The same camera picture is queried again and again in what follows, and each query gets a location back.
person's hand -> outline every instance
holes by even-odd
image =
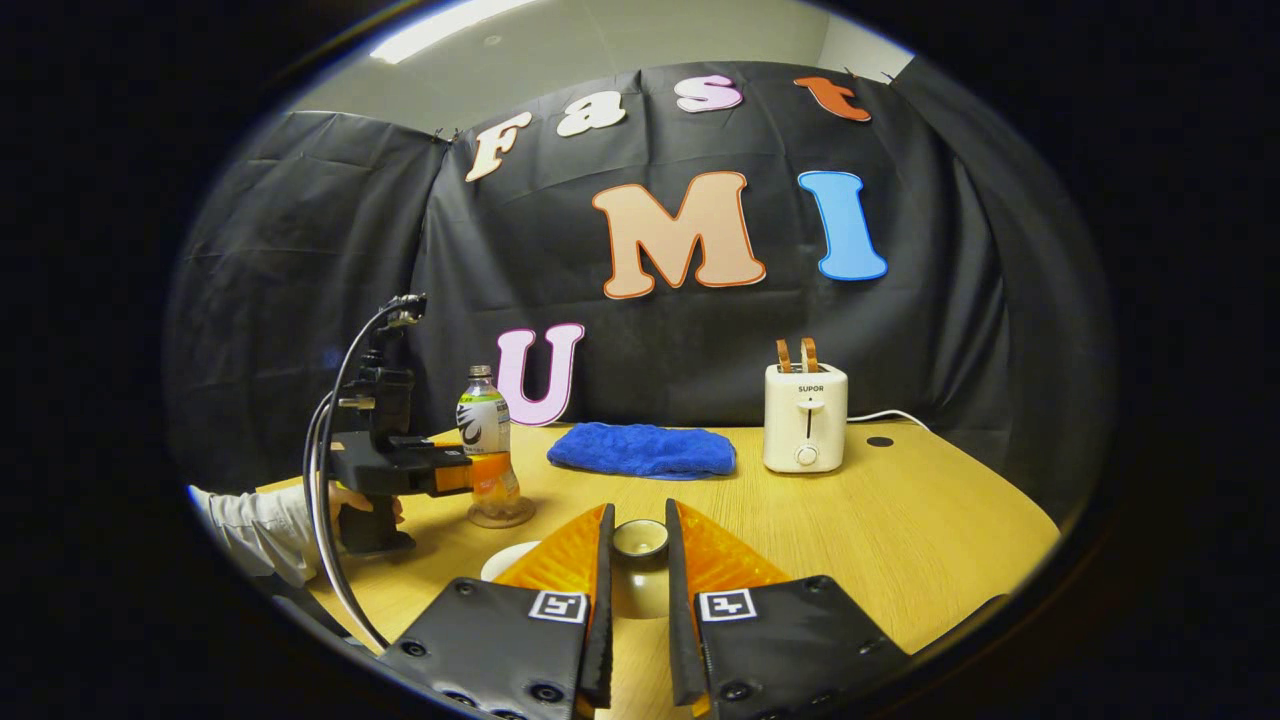
[[[369,502],[369,498],[360,495],[358,492],[352,492],[335,482],[329,483],[329,521],[332,525],[338,524],[338,514],[342,512],[342,506],[349,505],[356,510],[364,510],[365,512],[372,512],[374,505]],[[392,512],[396,515],[396,524],[399,525],[404,521],[404,509],[401,506],[399,498],[392,498]]]

white toaster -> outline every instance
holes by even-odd
[[[774,473],[826,473],[845,460],[849,375],[818,363],[820,372],[764,369],[764,466]]]

white sleeve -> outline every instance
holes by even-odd
[[[302,486],[241,496],[187,491],[205,528],[246,573],[276,573],[293,587],[315,577],[320,553]]]

small cup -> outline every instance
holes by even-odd
[[[669,607],[667,527],[630,520],[613,530],[613,611],[621,618],[664,618]]]

letter m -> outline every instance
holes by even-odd
[[[641,250],[667,284],[680,287],[699,242],[703,264],[694,273],[699,283],[727,287],[764,279],[764,264],[751,255],[742,219],[744,187],[741,173],[703,173],[689,182],[675,218],[639,184],[596,193],[591,206],[608,218],[613,254],[613,277],[604,283],[604,295],[622,300],[653,291],[653,275],[640,268]]]

